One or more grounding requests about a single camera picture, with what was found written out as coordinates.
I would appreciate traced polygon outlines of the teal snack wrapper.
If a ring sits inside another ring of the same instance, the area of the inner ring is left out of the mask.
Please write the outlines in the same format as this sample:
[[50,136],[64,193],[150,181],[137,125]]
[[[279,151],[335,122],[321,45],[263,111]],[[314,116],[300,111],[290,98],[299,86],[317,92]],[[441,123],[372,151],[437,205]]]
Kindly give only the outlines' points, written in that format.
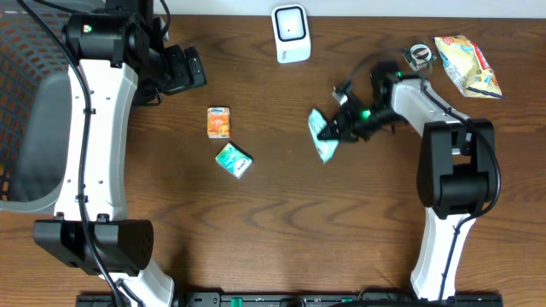
[[317,153],[324,164],[331,160],[339,145],[339,142],[336,140],[322,141],[318,139],[319,133],[326,127],[326,125],[327,120],[324,118],[324,116],[317,109],[312,109],[308,116],[308,127]]

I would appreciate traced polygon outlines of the small orange snack packet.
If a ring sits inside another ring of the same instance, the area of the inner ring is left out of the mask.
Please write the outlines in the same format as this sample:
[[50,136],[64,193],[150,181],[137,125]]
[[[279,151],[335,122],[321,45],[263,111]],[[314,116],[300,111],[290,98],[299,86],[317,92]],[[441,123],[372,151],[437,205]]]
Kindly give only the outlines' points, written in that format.
[[230,138],[230,110],[228,107],[207,109],[207,135],[209,138]]

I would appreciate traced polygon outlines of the teal tissue pack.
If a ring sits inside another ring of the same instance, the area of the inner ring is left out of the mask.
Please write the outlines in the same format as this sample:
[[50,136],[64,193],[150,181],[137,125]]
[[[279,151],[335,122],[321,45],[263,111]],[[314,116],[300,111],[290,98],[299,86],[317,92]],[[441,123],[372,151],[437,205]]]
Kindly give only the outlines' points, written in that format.
[[253,159],[231,143],[227,143],[215,157],[218,165],[232,176],[241,178],[253,163]]

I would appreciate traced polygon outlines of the large orange wipes pack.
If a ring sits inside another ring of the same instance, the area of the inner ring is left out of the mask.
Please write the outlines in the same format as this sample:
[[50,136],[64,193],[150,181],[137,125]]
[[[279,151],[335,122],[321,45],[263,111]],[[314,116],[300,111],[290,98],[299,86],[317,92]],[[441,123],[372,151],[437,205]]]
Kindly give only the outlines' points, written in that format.
[[433,37],[443,68],[461,94],[502,99],[496,75],[479,46],[463,35]]

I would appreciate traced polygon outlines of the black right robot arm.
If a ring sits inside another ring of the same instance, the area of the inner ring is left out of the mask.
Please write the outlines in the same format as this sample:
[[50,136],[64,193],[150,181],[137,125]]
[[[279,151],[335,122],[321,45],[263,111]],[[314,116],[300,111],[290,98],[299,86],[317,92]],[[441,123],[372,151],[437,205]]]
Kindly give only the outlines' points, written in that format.
[[494,128],[487,119],[471,119],[454,109],[433,90],[427,75],[402,72],[396,61],[378,63],[370,79],[370,104],[354,95],[350,78],[333,89],[340,109],[314,137],[318,142],[368,141],[397,122],[420,135],[416,186],[426,222],[410,282],[419,300],[443,303],[456,295],[456,272],[473,224],[500,196]]

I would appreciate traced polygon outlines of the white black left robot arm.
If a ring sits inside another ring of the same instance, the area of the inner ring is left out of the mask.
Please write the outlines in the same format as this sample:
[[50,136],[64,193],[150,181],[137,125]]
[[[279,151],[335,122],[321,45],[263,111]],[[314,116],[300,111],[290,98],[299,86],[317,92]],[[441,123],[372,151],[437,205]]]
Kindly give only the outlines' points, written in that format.
[[171,306],[174,280],[153,260],[153,224],[131,219],[125,196],[130,111],[206,84],[198,51],[165,46],[169,21],[150,1],[108,1],[74,13],[57,45],[68,60],[71,122],[67,163],[50,219],[34,240],[65,265],[101,277],[99,306]]

